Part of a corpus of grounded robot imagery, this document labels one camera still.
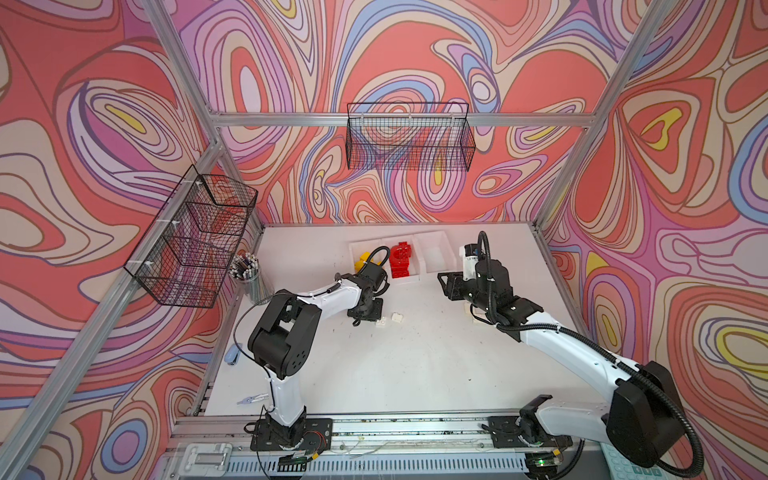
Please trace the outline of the red long lego brick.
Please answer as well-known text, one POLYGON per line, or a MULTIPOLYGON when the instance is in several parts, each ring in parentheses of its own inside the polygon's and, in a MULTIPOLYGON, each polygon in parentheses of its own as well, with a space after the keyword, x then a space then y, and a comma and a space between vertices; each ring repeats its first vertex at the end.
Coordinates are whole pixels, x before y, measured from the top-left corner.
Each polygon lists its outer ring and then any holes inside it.
POLYGON ((392 277, 395 278, 395 279, 397 279, 397 278, 405 278, 405 277, 409 277, 409 276, 410 276, 410 272, 405 267, 397 267, 397 268, 393 267, 392 268, 392 277))

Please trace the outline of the yellow tall lego brick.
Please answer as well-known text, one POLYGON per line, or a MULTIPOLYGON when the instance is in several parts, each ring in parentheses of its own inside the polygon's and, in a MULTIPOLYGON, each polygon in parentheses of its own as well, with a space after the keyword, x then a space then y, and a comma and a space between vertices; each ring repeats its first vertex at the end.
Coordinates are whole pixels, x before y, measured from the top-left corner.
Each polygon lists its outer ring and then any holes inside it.
POLYGON ((363 268, 365 263, 369 260, 369 257, 370 257, 369 252, 365 252, 359 257, 359 259, 354 264, 354 269, 356 272, 360 271, 363 268))

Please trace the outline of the red arch lego piece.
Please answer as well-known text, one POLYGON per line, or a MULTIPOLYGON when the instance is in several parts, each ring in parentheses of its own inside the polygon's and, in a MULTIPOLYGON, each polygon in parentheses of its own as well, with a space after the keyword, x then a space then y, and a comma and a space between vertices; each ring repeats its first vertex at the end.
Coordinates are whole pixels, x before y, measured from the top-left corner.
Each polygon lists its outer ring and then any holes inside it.
POLYGON ((390 249, 390 265, 393 269, 408 269, 412 257, 412 246, 406 242, 399 242, 390 249))

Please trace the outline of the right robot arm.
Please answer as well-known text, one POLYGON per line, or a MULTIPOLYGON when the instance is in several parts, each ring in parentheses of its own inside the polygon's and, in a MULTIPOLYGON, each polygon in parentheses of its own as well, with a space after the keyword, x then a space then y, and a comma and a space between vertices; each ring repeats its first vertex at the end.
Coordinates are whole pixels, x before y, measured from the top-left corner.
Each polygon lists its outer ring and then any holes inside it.
POLYGON ((565 327, 540 305, 516 295, 497 260, 482 259, 469 270, 442 272, 437 279, 446 298, 481 310, 482 322, 546 354, 601 397, 597 403, 579 403, 541 394, 519 410, 507 435, 531 445, 577 437, 608 443, 640 467, 658 467, 680 478, 703 472, 702 441, 666 367, 612 353, 565 327))

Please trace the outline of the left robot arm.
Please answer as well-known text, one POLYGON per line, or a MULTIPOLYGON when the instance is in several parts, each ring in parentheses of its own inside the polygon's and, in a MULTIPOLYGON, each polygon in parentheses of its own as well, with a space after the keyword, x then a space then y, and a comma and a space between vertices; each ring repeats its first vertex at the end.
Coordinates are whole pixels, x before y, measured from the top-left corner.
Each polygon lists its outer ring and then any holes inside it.
POLYGON ((292 428, 305 416, 295 376, 309 358, 320 323, 342 313, 355 327, 379 321, 388 288, 384 267, 367 262, 358 272, 338 274, 331 285, 313 292, 275 292, 247 341, 255 362, 268 374, 271 420, 292 428))

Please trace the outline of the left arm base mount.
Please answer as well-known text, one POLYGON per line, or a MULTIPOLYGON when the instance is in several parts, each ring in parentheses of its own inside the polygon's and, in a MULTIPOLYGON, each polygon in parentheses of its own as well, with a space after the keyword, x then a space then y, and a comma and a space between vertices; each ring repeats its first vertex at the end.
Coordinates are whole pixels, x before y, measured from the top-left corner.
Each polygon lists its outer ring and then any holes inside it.
POLYGON ((256 421, 245 424, 243 430, 251 436, 252 451, 314 454, 331 448, 333 427, 332 418, 307 417, 306 412, 302 412, 291 426, 284 426, 264 413, 256 421))

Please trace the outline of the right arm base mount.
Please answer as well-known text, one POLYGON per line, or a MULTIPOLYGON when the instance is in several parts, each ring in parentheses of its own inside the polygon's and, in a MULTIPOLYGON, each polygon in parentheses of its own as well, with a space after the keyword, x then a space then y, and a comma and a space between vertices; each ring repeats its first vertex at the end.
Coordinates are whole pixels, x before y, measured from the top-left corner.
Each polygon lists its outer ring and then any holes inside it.
POLYGON ((480 428, 491 436, 495 448, 567 449, 573 445, 572 438, 547 433, 536 417, 538 409, 551 399, 551 395, 539 395, 522 407, 516 415, 490 416, 480 428))

